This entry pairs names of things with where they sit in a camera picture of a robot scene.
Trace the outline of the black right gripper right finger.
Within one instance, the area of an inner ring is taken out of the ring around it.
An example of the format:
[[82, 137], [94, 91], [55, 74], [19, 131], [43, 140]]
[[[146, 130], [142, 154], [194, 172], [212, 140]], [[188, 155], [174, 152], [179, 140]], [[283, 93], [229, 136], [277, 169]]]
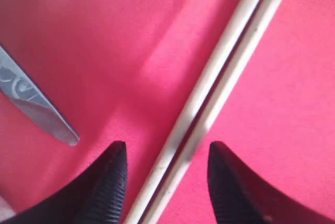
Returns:
[[217, 223], [334, 223], [269, 184], [220, 141], [209, 147], [208, 191]]

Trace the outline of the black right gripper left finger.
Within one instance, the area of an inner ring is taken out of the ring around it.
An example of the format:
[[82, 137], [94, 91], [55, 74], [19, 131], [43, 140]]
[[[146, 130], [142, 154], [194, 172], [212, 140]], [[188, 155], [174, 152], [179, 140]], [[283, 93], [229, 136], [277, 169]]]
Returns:
[[115, 141], [65, 187], [3, 223], [120, 223], [127, 182], [126, 144]]

